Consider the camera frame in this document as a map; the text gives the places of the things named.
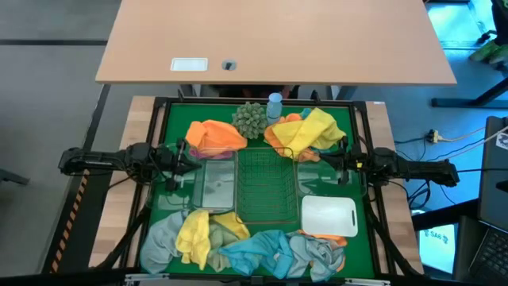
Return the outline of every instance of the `green sponge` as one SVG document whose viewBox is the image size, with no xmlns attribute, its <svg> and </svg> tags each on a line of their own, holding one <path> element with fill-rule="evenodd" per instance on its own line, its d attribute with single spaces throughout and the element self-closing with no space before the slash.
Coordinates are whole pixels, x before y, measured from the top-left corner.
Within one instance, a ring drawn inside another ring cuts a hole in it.
<svg viewBox="0 0 508 286">
<path fill-rule="evenodd" d="M 241 136 L 247 139 L 257 139 L 268 126 L 267 117 L 259 103 L 245 103 L 238 107 L 233 114 L 233 126 Z"/>
</svg>

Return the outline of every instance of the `white label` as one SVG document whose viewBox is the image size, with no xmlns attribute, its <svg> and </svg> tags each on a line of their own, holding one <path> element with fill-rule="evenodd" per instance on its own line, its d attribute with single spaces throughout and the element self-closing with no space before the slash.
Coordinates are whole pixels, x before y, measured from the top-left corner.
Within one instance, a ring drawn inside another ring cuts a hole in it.
<svg viewBox="0 0 508 286">
<path fill-rule="evenodd" d="M 508 134 L 499 133 L 498 137 L 495 139 L 495 145 L 508 150 Z"/>
<path fill-rule="evenodd" d="M 171 70 L 174 72 L 206 72 L 208 70 L 207 58 L 173 58 Z"/>
</svg>

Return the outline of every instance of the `plastic bottle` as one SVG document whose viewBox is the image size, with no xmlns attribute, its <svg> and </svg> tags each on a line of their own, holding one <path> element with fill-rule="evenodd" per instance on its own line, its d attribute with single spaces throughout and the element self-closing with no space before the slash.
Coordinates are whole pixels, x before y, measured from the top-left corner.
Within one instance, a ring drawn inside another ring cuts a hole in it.
<svg viewBox="0 0 508 286">
<path fill-rule="evenodd" d="M 280 114 L 283 112 L 283 104 L 281 101 L 283 96 L 280 93 L 272 93 L 268 96 L 267 104 L 267 120 L 268 125 L 279 122 Z"/>
</svg>

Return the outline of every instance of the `desk surface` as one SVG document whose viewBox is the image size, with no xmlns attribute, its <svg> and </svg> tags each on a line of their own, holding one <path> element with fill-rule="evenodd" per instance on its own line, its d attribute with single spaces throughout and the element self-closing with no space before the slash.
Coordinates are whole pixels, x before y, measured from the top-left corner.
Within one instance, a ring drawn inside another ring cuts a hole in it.
<svg viewBox="0 0 508 286">
<path fill-rule="evenodd" d="M 182 57 L 208 70 L 171 71 Z M 123 0 L 96 80 L 456 83 L 417 0 Z"/>
<path fill-rule="evenodd" d="M 152 115 L 153 97 L 134 97 L 125 123 L 125 130 L 121 140 L 121 148 L 138 141 L 146 139 L 150 117 Z M 382 102 L 368 102 L 368 117 L 371 126 L 371 135 L 374 146 L 394 148 L 393 138 L 391 136 L 390 123 L 388 121 L 387 110 Z M 160 122 L 162 112 L 157 122 L 154 138 L 159 137 Z M 363 130 L 361 121 L 359 129 Z M 123 173 L 115 173 L 112 182 L 125 178 Z M 100 263 L 118 243 L 125 232 L 125 226 L 129 217 L 130 207 L 133 201 L 134 183 L 124 182 L 112 187 L 102 212 L 101 222 L 99 224 L 97 237 L 95 238 L 93 253 L 90 258 L 90 266 Z M 418 246 L 413 231 L 410 211 L 407 206 L 406 193 L 398 186 L 390 184 L 383 187 L 383 198 L 387 213 L 387 221 L 390 228 L 391 237 L 398 246 L 404 257 L 412 264 L 416 270 L 423 272 Z M 386 272 L 386 258 L 384 248 L 378 239 L 378 252 L 381 269 Z M 136 252 L 129 253 L 128 265 L 133 265 L 133 258 Z"/>
</svg>

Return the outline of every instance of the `blue bottle cap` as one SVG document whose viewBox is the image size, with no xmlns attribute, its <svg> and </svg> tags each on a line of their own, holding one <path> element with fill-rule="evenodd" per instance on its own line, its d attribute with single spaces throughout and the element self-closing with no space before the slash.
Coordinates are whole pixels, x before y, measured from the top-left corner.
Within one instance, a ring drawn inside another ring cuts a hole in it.
<svg viewBox="0 0 508 286">
<path fill-rule="evenodd" d="M 270 96 L 268 96 L 268 99 L 271 102 L 280 102 L 281 100 L 283 100 L 283 96 L 280 93 L 274 92 Z"/>
</svg>

